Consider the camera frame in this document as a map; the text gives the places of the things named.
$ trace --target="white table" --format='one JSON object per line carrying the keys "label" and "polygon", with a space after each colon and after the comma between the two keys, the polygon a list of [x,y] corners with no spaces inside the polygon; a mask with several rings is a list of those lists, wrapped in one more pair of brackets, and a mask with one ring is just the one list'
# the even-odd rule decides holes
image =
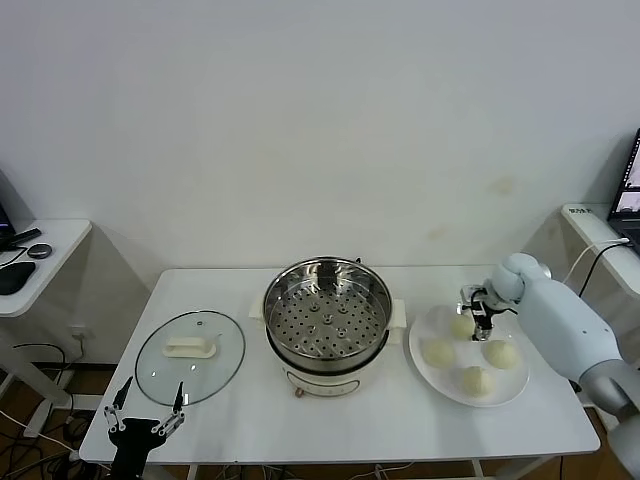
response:
{"label": "white table", "polygon": [[[607,223],[608,204],[568,204],[562,207],[562,216],[587,245],[620,238]],[[597,254],[608,245],[598,245]],[[612,248],[600,260],[625,292],[640,298],[640,256],[628,248]]]}
{"label": "white table", "polygon": [[[411,322],[431,307],[454,304],[462,284],[478,283],[491,267],[375,269]],[[247,351],[233,380],[212,398],[185,408],[186,422],[153,450],[152,464],[292,464],[401,462],[536,457],[507,469],[517,478],[549,456],[597,450],[600,441],[569,383],[540,357],[519,327],[531,379],[512,403],[475,409],[445,398],[414,371],[405,345],[387,346],[373,383],[331,399],[298,399],[249,310],[278,270],[169,270],[162,274],[131,336],[100,409],[134,374],[145,339],[172,317],[214,309],[242,327]],[[124,415],[161,419],[167,407],[134,383]],[[80,449],[88,462],[107,463],[115,448],[96,415]]]}
{"label": "white table", "polygon": [[[32,228],[39,228],[42,235],[20,244],[29,247],[35,243],[48,243],[53,248],[53,253],[42,260],[33,260],[26,253],[18,258],[20,261],[33,261],[36,269],[31,274],[20,291],[13,295],[0,296],[0,317],[17,317],[25,313],[38,299],[42,291],[55,277],[56,273],[64,265],[80,242],[91,230],[91,222],[88,220],[33,220],[14,222],[16,232],[24,232]],[[17,252],[6,252],[0,256],[0,263],[11,260]],[[4,392],[14,377],[18,377],[26,384],[40,393],[45,400],[39,405],[29,422],[29,428],[25,436],[33,437],[40,431],[46,421],[50,407],[68,408],[71,404],[70,395],[64,391],[64,387],[71,379],[69,372],[62,375],[58,384],[51,381],[44,373],[27,361],[19,350],[12,348],[10,344],[0,338],[0,366],[9,375],[0,386],[0,392]],[[74,406],[83,409],[95,409],[100,397],[94,395],[74,396]]]}

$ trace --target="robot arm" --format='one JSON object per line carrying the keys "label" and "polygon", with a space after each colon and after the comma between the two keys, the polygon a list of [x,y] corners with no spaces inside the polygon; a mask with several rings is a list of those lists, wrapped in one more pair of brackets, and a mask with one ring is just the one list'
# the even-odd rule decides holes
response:
{"label": "robot arm", "polygon": [[516,311],[522,330],[558,374],[579,383],[591,400],[621,424],[609,444],[640,478],[640,373],[620,356],[609,325],[571,289],[552,280],[538,261],[516,253],[483,285],[463,287],[462,308],[476,322],[473,339],[487,340],[491,317]]}

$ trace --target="white wall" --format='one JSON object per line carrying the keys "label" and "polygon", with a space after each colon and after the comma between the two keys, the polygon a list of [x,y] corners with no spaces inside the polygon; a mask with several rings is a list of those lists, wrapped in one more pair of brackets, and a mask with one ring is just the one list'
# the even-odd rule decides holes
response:
{"label": "white wall", "polygon": [[6,1],[0,170],[147,285],[317,254],[493,262],[562,203],[610,197],[640,125],[638,18],[633,0]]}

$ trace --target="laptop screen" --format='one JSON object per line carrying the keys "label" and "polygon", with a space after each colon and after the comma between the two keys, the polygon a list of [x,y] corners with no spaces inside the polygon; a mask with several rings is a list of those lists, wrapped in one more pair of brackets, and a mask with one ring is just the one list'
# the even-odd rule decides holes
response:
{"label": "laptop screen", "polygon": [[640,130],[636,132],[636,137],[631,149],[631,155],[620,182],[620,187],[609,217],[637,217],[640,218]]}

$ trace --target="metal rim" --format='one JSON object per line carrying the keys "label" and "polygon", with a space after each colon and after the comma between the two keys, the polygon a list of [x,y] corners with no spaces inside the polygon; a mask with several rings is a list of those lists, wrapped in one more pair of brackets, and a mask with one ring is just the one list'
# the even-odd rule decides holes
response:
{"label": "metal rim", "polygon": [[200,400],[197,400],[195,402],[191,402],[191,403],[189,403],[189,405],[185,405],[183,408],[190,407],[191,405],[197,405],[198,403],[202,402],[203,400],[207,400],[207,399],[213,397],[216,393],[218,393],[220,390],[222,390],[224,387],[226,387],[231,380],[233,380],[233,377],[235,377],[236,373],[238,373],[238,370],[240,370],[240,366],[242,365],[242,362],[244,362],[244,355],[245,355],[245,353],[247,351],[247,339],[244,337],[244,332],[242,331],[242,328],[240,327],[238,322],[236,322],[233,318],[231,318],[229,315],[227,315],[225,313],[218,312],[216,310],[206,310],[206,309],[205,310],[191,310],[189,312],[181,313],[180,315],[177,315],[177,316],[167,320],[165,323],[163,323],[158,328],[156,328],[151,333],[151,335],[149,335],[147,337],[145,342],[142,344],[142,348],[140,348],[140,350],[138,351],[138,355],[136,355],[136,364],[135,364],[134,369],[133,369],[134,370],[134,375],[136,377],[136,384],[138,385],[138,388],[144,394],[145,397],[147,397],[152,402],[157,403],[158,405],[172,406],[173,402],[169,402],[169,403],[160,402],[160,401],[156,400],[155,398],[152,398],[147,392],[145,392],[144,388],[142,388],[142,382],[140,382],[140,380],[138,379],[138,361],[140,360],[140,355],[142,354],[142,352],[144,350],[144,347],[147,346],[147,343],[149,343],[151,338],[153,338],[153,336],[156,333],[158,333],[159,330],[161,330],[162,328],[164,328],[166,325],[168,325],[169,323],[173,322],[174,320],[177,320],[178,318],[182,318],[182,317],[187,316],[187,315],[193,315],[194,313],[215,313],[217,315],[221,315],[223,317],[226,317],[229,320],[231,320],[233,323],[235,323],[236,327],[238,327],[238,330],[240,331],[240,336],[242,337],[242,355],[240,356],[240,361],[238,362],[238,366],[235,368],[233,373],[229,376],[228,380],[226,382],[224,382],[220,388],[218,388],[217,390],[213,391],[210,395],[207,395],[206,397],[202,397]]}
{"label": "metal rim", "polygon": [[[273,329],[271,328],[271,319],[267,318],[267,297],[269,292],[271,292],[273,290],[273,288],[282,280],[283,277],[287,276],[288,274],[290,274],[291,272],[299,269],[300,267],[304,267],[305,265],[308,264],[313,264],[313,263],[317,263],[317,262],[329,262],[329,261],[334,261],[334,262],[344,262],[346,264],[352,265],[357,267],[358,269],[360,269],[361,271],[363,271],[364,273],[366,273],[367,275],[370,275],[371,277],[373,277],[375,279],[375,281],[378,283],[378,286],[380,288],[383,289],[383,293],[384,295],[389,298],[389,300],[391,300],[391,293],[389,291],[389,288],[387,287],[387,285],[385,284],[385,282],[382,280],[382,278],[373,270],[371,270],[370,268],[366,267],[365,265],[363,265],[362,263],[359,263],[357,261],[353,261],[353,260],[349,260],[346,258],[341,258],[341,257],[332,257],[332,256],[319,256],[319,257],[313,257],[313,258],[309,258],[306,260],[303,260],[301,262],[298,262],[296,264],[293,264],[287,268],[285,268],[283,271],[281,271],[280,273],[278,273],[278,275],[276,276],[276,278],[274,278],[271,283],[269,283],[269,286],[267,287],[266,290],[266,294],[265,294],[265,298],[263,300],[262,303],[262,314],[263,314],[263,318],[265,321],[265,324],[267,326],[267,331],[270,333],[270,342],[272,347],[274,347],[274,343],[273,342],[278,342],[278,345],[281,346],[282,348],[286,349],[288,352],[290,352],[291,354],[295,355],[295,356],[299,356],[299,357],[303,357],[306,358],[308,360],[312,360],[312,361],[318,361],[318,362],[336,362],[336,361],[340,361],[340,360],[344,360],[344,359],[349,359],[349,358],[353,358],[356,357],[357,355],[361,355],[364,352],[366,352],[368,350],[368,348],[374,348],[379,346],[381,342],[381,340],[378,341],[377,344],[371,345],[368,348],[363,348],[360,350],[357,350],[355,352],[351,352],[351,353],[347,353],[345,352],[344,355],[340,355],[338,357],[334,357],[334,358],[330,358],[330,359],[323,359],[323,358],[319,358],[318,356],[315,355],[311,355],[305,352],[302,352],[300,350],[296,350],[295,348],[290,347],[289,345],[287,345],[286,343],[283,343],[281,341],[278,340],[277,335],[275,338],[271,338],[271,334],[275,334],[275,332],[273,331]],[[391,321],[391,316],[393,314],[393,305],[392,302],[390,303],[390,307],[389,307],[389,315],[388,318],[386,319],[386,323],[383,326],[383,330],[386,331],[389,322]]]}

